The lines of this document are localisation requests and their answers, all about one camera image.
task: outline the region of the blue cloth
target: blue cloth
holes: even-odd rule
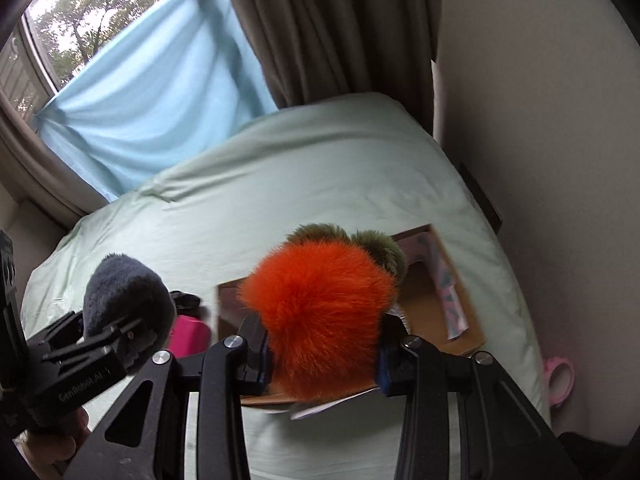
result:
[[[113,201],[274,111],[231,0],[163,0],[109,42],[35,124]]]

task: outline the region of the fluffy orange ball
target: fluffy orange ball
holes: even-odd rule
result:
[[[244,280],[274,356],[273,383],[296,400],[331,400],[374,379],[380,317],[394,278],[344,241],[285,244]]]

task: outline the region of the silver bolt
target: silver bolt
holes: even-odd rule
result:
[[[402,344],[407,348],[418,348],[422,344],[422,340],[417,335],[408,335],[402,339]]]
[[[489,354],[489,352],[478,352],[476,354],[476,363],[479,365],[490,365],[494,362],[494,356]]]
[[[225,346],[227,348],[238,348],[243,342],[242,336],[230,335],[225,339]]]
[[[171,359],[171,354],[166,350],[158,350],[151,358],[151,360],[157,365],[163,365],[169,359]]]

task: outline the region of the light green bed sheet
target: light green bed sheet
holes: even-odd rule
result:
[[[247,275],[308,222],[390,234],[434,224],[478,311],[485,349],[548,420],[536,336],[495,235],[437,143],[379,94],[255,120],[83,218],[31,275],[26,333],[82,309],[86,283],[108,253],[141,260],[169,290],[199,295],[215,314],[218,283]],[[124,385],[89,403],[92,424]],[[252,478],[393,478],[403,406],[373,392],[304,420],[245,408]],[[194,442],[191,427],[189,449]]]

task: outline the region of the green furry object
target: green furry object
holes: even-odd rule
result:
[[[380,231],[358,231],[351,241],[362,247],[373,261],[402,282],[406,274],[406,260],[402,249],[391,236]]]
[[[351,239],[343,228],[336,224],[307,224],[301,225],[290,235],[287,235],[287,242],[290,244],[301,244],[307,240],[319,242],[322,240],[341,240],[350,243]]]

